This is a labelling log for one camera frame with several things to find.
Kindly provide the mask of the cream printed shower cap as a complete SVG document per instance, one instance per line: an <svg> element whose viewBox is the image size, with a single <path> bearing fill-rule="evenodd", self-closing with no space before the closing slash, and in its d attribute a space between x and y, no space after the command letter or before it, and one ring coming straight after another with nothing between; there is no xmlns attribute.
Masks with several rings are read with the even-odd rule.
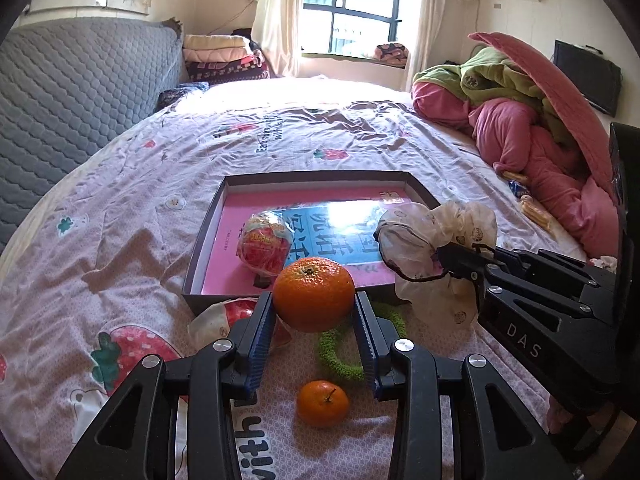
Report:
<svg viewBox="0 0 640 480"><path fill-rule="evenodd" d="M445 332L465 330L477 315L475 290L445 271L437 251L451 243L496 246L497 220L488 207L455 200L434 209L402 203L382 214L374 232L381 258L396 274L395 294L421 322Z"/></svg>

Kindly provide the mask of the black television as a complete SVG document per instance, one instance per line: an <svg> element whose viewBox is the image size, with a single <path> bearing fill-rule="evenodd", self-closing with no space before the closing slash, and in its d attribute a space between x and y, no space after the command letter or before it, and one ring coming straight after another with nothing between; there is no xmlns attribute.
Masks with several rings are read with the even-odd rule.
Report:
<svg viewBox="0 0 640 480"><path fill-rule="evenodd" d="M614 117L622 91L622 71L613 62L585 48L556 40L553 64L601 113Z"/></svg>

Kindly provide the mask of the large orange tangerine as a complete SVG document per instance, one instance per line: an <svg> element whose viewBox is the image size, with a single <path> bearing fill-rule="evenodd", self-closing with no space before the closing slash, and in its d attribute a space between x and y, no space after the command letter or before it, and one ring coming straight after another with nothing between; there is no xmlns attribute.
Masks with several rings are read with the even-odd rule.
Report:
<svg viewBox="0 0 640 480"><path fill-rule="evenodd" d="M352 312L355 282L339 263L322 257L299 259L274 281L272 304L278 317L303 333L323 333Z"/></svg>

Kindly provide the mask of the yellow wafer snack pack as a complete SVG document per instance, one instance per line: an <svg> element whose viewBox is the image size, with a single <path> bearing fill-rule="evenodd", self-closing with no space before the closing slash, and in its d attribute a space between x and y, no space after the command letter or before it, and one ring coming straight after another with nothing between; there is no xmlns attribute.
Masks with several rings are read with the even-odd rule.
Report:
<svg viewBox="0 0 640 480"><path fill-rule="evenodd" d="M551 214L548 213L533 199L532 196L525 194L520 197L520 207L523 214L526 215L529 220L532 220L541 229L544 229L549 234L553 233L554 219Z"/></svg>

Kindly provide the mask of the stack of folded blankets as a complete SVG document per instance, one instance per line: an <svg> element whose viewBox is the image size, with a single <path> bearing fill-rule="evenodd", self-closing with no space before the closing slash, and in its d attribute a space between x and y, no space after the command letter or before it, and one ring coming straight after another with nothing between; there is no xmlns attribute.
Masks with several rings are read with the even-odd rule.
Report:
<svg viewBox="0 0 640 480"><path fill-rule="evenodd" d="M190 81L210 86L272 77L262 48L239 35L186 35L182 54Z"/></svg>

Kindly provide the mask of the small orange tangerine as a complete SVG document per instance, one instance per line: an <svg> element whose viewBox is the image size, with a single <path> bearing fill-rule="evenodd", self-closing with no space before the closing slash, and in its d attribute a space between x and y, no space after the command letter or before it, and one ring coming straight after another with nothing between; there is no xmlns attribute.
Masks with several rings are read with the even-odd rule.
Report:
<svg viewBox="0 0 640 480"><path fill-rule="evenodd" d="M349 408L346 392L332 382L307 382L297 393L296 414L302 422L314 428L339 425L347 417Z"/></svg>

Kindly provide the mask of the green blanket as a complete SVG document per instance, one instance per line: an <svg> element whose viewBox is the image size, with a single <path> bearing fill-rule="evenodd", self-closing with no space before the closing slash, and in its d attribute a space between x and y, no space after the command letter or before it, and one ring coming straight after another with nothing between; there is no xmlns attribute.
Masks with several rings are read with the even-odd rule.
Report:
<svg viewBox="0 0 640 480"><path fill-rule="evenodd" d="M557 144L577 145L548 96L520 66L493 47L484 47L465 63L435 65L417 73L412 82L412 96L416 98L428 84L474 107L498 98L518 101L541 114Z"/></svg>

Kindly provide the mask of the red white floral cloth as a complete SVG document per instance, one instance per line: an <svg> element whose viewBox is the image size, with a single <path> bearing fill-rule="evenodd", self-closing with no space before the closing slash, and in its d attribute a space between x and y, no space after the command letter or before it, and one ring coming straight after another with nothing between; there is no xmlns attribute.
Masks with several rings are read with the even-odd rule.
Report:
<svg viewBox="0 0 640 480"><path fill-rule="evenodd" d="M615 274L617 272L617 258L613 256L602 256L600 258L591 258L589 260L590 266L595 266L598 269L607 270Z"/></svg>

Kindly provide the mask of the left cream curtain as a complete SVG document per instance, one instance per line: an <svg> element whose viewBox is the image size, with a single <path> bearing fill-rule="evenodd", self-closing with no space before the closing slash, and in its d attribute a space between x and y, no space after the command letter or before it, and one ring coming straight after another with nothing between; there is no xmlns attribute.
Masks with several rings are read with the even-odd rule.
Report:
<svg viewBox="0 0 640 480"><path fill-rule="evenodd" d="M279 76L296 77L302 58L299 31L303 0L256 0L252 26L254 40L260 44L273 71Z"/></svg>

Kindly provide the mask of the folded floral cloth on sill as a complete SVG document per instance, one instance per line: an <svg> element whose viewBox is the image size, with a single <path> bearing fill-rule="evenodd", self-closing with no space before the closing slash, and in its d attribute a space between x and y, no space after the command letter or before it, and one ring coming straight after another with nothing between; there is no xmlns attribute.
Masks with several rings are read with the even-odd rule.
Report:
<svg viewBox="0 0 640 480"><path fill-rule="evenodd" d="M377 61L389 66L405 67L408 61L409 51L399 42L379 44L374 51Z"/></svg>

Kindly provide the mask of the red apple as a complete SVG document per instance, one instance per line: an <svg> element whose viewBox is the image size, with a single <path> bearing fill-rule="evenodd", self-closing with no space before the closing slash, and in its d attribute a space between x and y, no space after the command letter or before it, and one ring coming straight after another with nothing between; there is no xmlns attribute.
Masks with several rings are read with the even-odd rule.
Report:
<svg viewBox="0 0 640 480"><path fill-rule="evenodd" d="M257 298L241 297L211 304L186 329L192 347L200 350L217 339L227 338L236 322L253 314L257 303Z"/></svg>

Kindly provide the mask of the grey quilted headboard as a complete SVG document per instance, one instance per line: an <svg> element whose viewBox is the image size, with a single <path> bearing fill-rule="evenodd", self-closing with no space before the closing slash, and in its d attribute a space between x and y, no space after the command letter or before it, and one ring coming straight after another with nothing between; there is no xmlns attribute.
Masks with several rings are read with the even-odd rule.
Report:
<svg viewBox="0 0 640 480"><path fill-rule="evenodd" d="M58 181L154 113L183 72L182 26L63 18L1 44L1 241Z"/></svg>

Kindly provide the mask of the right cream curtain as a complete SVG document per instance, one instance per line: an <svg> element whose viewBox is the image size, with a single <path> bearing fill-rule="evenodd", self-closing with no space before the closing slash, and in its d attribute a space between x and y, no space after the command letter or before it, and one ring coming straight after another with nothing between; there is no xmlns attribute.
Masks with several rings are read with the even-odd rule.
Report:
<svg viewBox="0 0 640 480"><path fill-rule="evenodd" d="M402 88L409 91L414 76L427 66L442 26L446 0L401 0L401 3L401 42L409 52Z"/></svg>

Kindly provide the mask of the apple with blue label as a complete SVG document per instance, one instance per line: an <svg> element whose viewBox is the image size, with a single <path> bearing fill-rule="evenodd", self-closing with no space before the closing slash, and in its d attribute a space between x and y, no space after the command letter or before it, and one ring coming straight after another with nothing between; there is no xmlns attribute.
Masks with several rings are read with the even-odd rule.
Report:
<svg viewBox="0 0 640 480"><path fill-rule="evenodd" d="M285 267L293 240L294 231L280 211L261 211L244 223L235 255L257 275L275 278Z"/></svg>

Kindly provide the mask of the green fuzzy hair scrunchie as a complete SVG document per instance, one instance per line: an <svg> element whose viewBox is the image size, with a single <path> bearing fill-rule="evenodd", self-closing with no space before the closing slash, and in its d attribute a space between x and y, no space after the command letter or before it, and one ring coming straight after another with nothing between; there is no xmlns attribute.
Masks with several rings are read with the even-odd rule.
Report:
<svg viewBox="0 0 640 480"><path fill-rule="evenodd" d="M400 307L375 301L372 309L379 318L390 321L399 336L408 336ZM362 365L357 363L358 352L351 322L342 323L337 328L322 333L318 339L317 356L322 373L332 382L356 385L363 384L366 380Z"/></svg>

